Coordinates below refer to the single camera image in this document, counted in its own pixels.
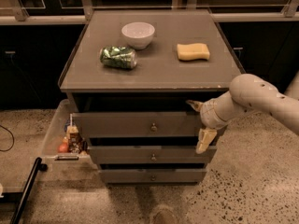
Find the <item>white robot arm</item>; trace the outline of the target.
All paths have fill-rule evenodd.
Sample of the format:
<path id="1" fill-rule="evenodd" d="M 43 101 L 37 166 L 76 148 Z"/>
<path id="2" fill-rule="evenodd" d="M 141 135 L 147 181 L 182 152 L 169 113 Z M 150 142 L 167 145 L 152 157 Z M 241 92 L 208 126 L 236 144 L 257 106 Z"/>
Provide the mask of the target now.
<path id="1" fill-rule="evenodd" d="M 197 154 L 207 150 L 217 130 L 227 126 L 230 120 L 254 111 L 272 116 L 299 134 L 299 100 L 280 93 L 274 85 L 253 74 L 235 77 L 229 90 L 217 98 L 205 102 L 188 100 L 187 104 L 199 113 L 203 124 L 198 134 Z"/>

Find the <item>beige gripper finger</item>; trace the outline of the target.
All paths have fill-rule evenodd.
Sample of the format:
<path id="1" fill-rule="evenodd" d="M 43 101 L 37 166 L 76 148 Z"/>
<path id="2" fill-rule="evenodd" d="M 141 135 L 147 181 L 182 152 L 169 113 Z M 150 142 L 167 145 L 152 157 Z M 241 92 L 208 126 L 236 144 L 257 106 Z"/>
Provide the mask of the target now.
<path id="1" fill-rule="evenodd" d="M 215 129 L 200 129 L 198 134 L 198 142 L 195 149 L 196 153 L 204 153 L 209 147 L 209 145 L 212 143 L 216 135 L 217 131 Z"/>
<path id="2" fill-rule="evenodd" d="M 196 112 L 199 112 L 203 106 L 202 102 L 194 101 L 194 100 L 187 100 L 186 103 L 192 107 L 192 109 Z"/>

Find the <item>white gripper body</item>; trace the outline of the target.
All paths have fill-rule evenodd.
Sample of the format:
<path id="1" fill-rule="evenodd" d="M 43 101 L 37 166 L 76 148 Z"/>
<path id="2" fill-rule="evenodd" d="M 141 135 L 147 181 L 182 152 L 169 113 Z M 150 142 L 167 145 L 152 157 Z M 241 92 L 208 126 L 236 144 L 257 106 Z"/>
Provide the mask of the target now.
<path id="1" fill-rule="evenodd" d="M 214 99 L 204 102 L 200 108 L 200 118 L 206 127 L 219 130 L 225 126 L 225 122 L 217 115 L 216 107 Z"/>

